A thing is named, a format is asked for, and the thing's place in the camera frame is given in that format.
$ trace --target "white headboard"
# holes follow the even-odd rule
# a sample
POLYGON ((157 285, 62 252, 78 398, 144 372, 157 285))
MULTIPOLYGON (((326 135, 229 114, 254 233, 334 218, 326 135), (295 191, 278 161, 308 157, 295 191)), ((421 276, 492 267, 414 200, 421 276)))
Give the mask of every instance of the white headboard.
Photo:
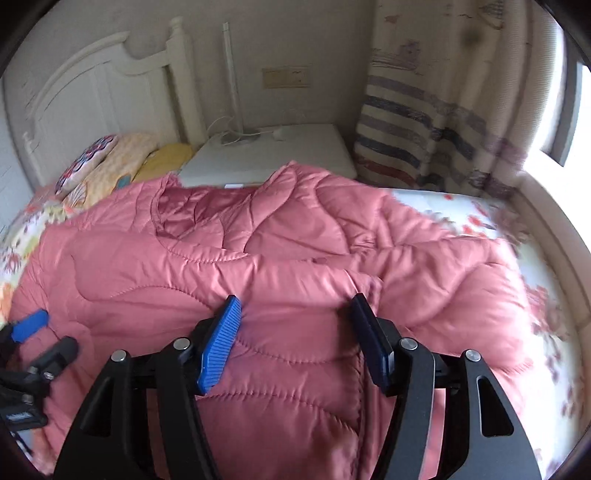
POLYGON ((166 50, 133 59, 129 32, 80 50, 50 77, 33 104, 34 137, 25 149, 37 180, 56 179, 88 145, 111 133, 147 131, 160 145, 207 140, 190 39, 182 18, 171 20, 166 50))

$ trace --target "bolt head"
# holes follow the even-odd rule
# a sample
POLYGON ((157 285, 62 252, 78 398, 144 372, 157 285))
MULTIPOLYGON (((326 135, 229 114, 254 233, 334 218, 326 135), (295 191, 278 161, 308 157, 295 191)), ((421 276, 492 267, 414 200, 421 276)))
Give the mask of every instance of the bolt head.
POLYGON ((479 362, 482 355, 476 350, 466 350, 466 358, 470 362, 479 362))
POLYGON ((111 354, 111 360, 114 362, 122 362, 127 357, 127 352, 125 350, 115 350, 111 354))
POLYGON ((400 339, 400 346, 405 350, 416 350, 418 347, 418 343, 414 338, 401 338, 400 339))
POLYGON ((186 350, 191 345, 191 340, 188 338, 177 338, 174 343, 173 347, 175 350, 186 350))

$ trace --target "light switch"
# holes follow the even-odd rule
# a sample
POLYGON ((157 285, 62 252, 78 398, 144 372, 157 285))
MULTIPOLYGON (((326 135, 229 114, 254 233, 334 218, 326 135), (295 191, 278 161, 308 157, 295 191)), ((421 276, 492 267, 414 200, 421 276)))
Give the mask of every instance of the light switch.
POLYGON ((264 88, 299 88, 310 86, 310 67, 276 67, 262 70, 264 88))

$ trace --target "quilted blanket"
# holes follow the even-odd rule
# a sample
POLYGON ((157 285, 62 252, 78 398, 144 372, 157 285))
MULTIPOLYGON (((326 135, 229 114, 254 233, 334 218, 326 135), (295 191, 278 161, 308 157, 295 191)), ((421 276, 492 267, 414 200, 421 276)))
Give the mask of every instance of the quilted blanket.
MULTIPOLYGON (((37 454, 59 453, 112 351, 160 350, 235 294, 242 326, 198 399, 222 477, 369 479, 395 399, 373 386, 342 313, 358 292, 432 351, 479 350, 518 414, 535 400, 528 302, 504 241, 451 238, 384 190, 294 163, 257 189, 167 176, 48 227, 31 256, 11 316, 47 309, 50 328, 23 361, 66 335, 80 343, 37 454)), ((436 473, 443 411, 438 392, 423 478, 436 473)))

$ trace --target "power cord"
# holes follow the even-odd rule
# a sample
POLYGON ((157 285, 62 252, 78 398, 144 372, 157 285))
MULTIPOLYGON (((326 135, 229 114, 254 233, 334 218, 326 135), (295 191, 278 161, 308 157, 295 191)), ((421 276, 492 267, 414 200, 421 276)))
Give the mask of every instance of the power cord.
POLYGON ((234 134, 234 135, 236 135, 236 140, 233 140, 233 141, 231 141, 231 142, 224 143, 224 144, 220 142, 220 145, 221 145, 221 146, 223 146, 223 147, 227 147, 228 145, 232 145, 232 144, 234 144, 234 143, 237 143, 237 142, 239 142, 240 140, 242 140, 242 139, 243 139, 243 137, 256 137, 256 136, 258 136, 258 135, 264 135, 264 134, 274 134, 275 132, 277 132, 278 130, 280 130, 280 129, 282 128, 282 127, 279 127, 279 128, 274 128, 273 130, 262 130, 262 131, 260 131, 260 132, 251 133, 251 134, 240 133, 240 132, 237 132, 237 131, 235 131, 235 130, 234 130, 234 129, 233 129, 231 126, 230 126, 230 124, 232 123, 232 120, 234 120, 234 117, 233 117, 233 116, 229 116, 229 115, 224 115, 224 116, 221 116, 221 117, 219 117, 219 118, 216 118, 216 119, 215 119, 215 120, 214 120, 214 121, 213 121, 213 122, 212 122, 212 123, 209 125, 209 127, 207 127, 207 131, 206 131, 206 132, 207 132, 207 135, 209 136, 209 131, 211 130, 211 128, 212 128, 212 127, 213 127, 213 126, 214 126, 216 123, 218 123, 220 120, 224 120, 224 119, 228 119, 228 121, 226 122, 225 129, 224 129, 223 131, 221 131, 221 132, 218 132, 218 133, 217 133, 217 134, 215 134, 214 136, 210 137, 210 138, 222 138, 224 135, 226 135, 226 134, 230 134, 230 133, 231 133, 231 134, 234 134))

